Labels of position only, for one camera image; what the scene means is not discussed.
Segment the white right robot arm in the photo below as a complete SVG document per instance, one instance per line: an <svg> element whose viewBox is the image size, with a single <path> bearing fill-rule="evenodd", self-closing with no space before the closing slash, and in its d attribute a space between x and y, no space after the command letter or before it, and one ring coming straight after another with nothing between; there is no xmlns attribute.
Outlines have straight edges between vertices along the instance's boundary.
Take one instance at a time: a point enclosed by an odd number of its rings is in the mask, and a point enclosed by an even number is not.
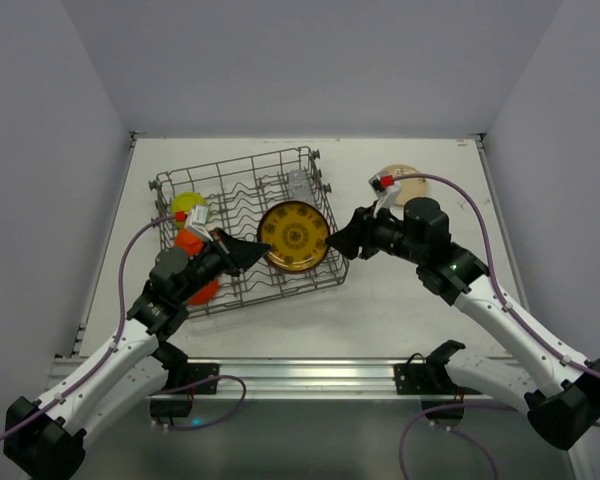
<svg viewBox="0 0 600 480"><path fill-rule="evenodd" d="M513 407L560 450L570 449L600 419L600 358L558 339L501 290L488 266L452 240L437 201L410 200L402 219L386 209L359 207L326 243L350 260L384 252L415 264L427 290L480 325L520 366L512 369L448 341L426 360L452 384Z"/></svg>

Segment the orange bowl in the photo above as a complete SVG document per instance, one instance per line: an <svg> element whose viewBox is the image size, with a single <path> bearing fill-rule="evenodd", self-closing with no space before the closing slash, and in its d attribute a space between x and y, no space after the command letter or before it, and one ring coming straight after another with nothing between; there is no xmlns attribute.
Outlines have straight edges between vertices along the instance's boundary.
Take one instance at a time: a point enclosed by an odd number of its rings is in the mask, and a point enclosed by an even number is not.
<svg viewBox="0 0 600 480"><path fill-rule="evenodd" d="M205 242L190 231L181 229L175 237L174 246L194 257L205 248Z"/></svg>
<svg viewBox="0 0 600 480"><path fill-rule="evenodd" d="M210 282L208 285L206 285L200 291L194 294L190 299L188 299L187 304L190 306L205 305L216 296L219 288L219 280L214 279L212 282Z"/></svg>

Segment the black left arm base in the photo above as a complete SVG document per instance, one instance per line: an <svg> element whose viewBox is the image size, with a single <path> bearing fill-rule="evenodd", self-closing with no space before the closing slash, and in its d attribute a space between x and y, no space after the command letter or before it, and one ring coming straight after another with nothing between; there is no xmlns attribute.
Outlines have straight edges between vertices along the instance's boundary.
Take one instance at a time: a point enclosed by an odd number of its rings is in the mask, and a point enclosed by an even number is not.
<svg viewBox="0 0 600 480"><path fill-rule="evenodd" d="M161 390L185 387L220 373L218 363L203 361L189 362L189 357L176 346L163 342L153 354L167 371L166 384ZM214 380L199 387L189 387L187 390L176 392L176 398L171 400L154 400L149 403L149 414L158 424L175 425L175 419L188 417L193 409L196 393L200 395L215 395L218 381Z"/></svg>

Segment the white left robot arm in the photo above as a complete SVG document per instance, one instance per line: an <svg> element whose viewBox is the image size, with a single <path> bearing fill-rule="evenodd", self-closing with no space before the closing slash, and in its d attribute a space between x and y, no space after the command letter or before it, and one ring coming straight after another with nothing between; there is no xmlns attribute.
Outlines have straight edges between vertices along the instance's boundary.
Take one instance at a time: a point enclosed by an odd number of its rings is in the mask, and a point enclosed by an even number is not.
<svg viewBox="0 0 600 480"><path fill-rule="evenodd" d="M270 250L221 229L190 256L178 247L155 260L141 295L111 337L36 400L7 410L3 453L33 479L69 479L87 444L145 397L183 379L187 356L170 337L188 317L187 302L219 276L237 276Z"/></svg>

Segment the yellow patterned plate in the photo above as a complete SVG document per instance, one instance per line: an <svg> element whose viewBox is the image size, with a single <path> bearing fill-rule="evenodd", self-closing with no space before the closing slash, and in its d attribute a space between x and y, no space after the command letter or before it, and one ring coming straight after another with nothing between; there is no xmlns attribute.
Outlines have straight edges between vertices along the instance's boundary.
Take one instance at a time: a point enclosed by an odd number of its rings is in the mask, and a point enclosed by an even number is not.
<svg viewBox="0 0 600 480"><path fill-rule="evenodd" d="M265 261L287 274L316 269L326 258L331 227L313 205L289 200L271 207L259 222L256 238L270 246Z"/></svg>

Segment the cream plate red marks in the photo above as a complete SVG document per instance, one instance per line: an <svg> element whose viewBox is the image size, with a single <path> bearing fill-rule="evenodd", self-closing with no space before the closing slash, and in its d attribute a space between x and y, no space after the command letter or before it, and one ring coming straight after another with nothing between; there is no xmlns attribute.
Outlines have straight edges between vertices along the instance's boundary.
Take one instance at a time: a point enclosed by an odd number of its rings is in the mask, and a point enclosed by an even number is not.
<svg viewBox="0 0 600 480"><path fill-rule="evenodd" d="M419 170L413 166L405 164L393 164L384 167L382 173L392 176L414 175ZM403 207L409 200L416 197L425 197L428 191L428 184L425 178L409 178L400 181L400 192L394 200L395 207Z"/></svg>

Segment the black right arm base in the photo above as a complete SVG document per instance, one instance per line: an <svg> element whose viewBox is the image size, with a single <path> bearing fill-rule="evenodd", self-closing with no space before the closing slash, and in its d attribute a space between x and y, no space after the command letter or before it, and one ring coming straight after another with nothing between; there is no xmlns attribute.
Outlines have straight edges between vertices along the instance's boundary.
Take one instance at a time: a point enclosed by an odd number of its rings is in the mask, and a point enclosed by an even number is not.
<svg viewBox="0 0 600 480"><path fill-rule="evenodd" d="M448 340L427 356L416 352L407 360L394 364L396 393L399 396L418 397L423 410L462 403L466 395L480 395L476 390L453 383L444 370L451 356L464 349L464 344Z"/></svg>

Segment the grey wire dish rack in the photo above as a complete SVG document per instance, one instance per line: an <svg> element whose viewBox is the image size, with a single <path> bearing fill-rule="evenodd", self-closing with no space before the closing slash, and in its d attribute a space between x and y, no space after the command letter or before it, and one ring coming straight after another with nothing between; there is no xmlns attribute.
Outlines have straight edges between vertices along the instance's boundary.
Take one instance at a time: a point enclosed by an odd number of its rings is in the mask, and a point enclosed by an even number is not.
<svg viewBox="0 0 600 480"><path fill-rule="evenodd" d="M164 171L149 182L149 188L156 192L155 207L160 216L172 215L171 202L178 194L197 192L208 202L211 226L255 241L266 211L292 200L288 173L301 169L306 172L313 206L325 216L333 232L337 224L328 199L331 185L323 181L316 164L319 158L320 152L308 146L292 147ZM280 272L264 258L238 277L222 276L216 296L205 305L190 306L189 317L198 319L339 286L348 269L348 260L333 250L316 269L301 274Z"/></svg>

